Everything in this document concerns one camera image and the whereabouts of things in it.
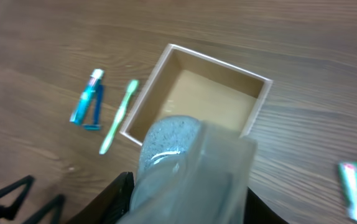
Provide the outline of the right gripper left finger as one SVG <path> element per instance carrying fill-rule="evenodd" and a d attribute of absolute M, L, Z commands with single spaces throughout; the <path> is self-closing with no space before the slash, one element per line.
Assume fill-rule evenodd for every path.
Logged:
<path fill-rule="evenodd" d="M 130 207 L 134 190 L 132 172 L 122 172 L 67 224 L 114 224 Z"/>

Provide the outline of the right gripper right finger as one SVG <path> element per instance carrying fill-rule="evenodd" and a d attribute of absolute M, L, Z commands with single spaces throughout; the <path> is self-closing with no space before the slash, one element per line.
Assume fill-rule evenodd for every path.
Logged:
<path fill-rule="evenodd" d="M 245 224 L 288 224 L 271 210 L 250 188 L 245 204 Z"/>

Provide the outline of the clear bottle dark liquid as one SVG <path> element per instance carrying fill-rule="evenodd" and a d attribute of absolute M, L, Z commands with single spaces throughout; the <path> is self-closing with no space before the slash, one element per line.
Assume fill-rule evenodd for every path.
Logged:
<path fill-rule="evenodd" d="M 127 224 L 242 223 L 257 142 L 190 116 L 155 122 L 142 143 Z"/>

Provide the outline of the teal toothpaste tube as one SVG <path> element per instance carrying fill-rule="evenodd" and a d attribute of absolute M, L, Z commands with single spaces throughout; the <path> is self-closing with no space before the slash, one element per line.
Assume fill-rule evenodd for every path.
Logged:
<path fill-rule="evenodd" d="M 86 87 L 82 94 L 80 95 L 80 99 L 78 100 L 78 104 L 76 108 L 73 110 L 72 115 L 70 117 L 70 122 L 79 126 L 83 126 L 83 121 L 87 115 L 88 108 L 91 105 L 91 102 L 96 99 L 96 91 L 101 84 L 102 77 L 104 75 L 104 70 L 100 68 L 96 68 L 93 70 L 90 75 L 90 79 L 86 84 Z"/>

